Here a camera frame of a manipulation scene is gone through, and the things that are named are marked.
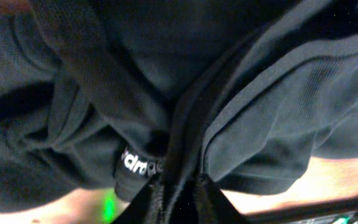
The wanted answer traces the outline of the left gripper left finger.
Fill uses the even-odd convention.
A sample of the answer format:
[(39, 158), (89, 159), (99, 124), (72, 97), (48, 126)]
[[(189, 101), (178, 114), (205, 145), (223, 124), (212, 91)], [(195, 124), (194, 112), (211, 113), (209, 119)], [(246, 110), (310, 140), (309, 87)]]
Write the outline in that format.
[(165, 189), (159, 179), (150, 179), (129, 206), (111, 224), (164, 224)]

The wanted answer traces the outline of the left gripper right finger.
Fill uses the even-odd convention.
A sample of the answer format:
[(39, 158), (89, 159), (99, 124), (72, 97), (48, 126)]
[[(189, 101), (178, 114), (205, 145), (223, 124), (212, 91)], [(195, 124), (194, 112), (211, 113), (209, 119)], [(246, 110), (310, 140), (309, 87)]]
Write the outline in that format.
[(194, 186), (195, 207), (200, 224), (247, 224), (240, 214), (217, 188), (209, 176), (197, 176)]

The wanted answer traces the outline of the black polo shirt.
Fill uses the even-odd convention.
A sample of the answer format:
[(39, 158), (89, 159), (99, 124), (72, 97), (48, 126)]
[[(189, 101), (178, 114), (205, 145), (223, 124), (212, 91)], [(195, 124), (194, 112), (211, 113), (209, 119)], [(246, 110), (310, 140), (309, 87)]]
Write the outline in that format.
[(31, 1), (0, 16), (0, 212), (77, 188), (169, 211), (358, 157), (358, 1)]

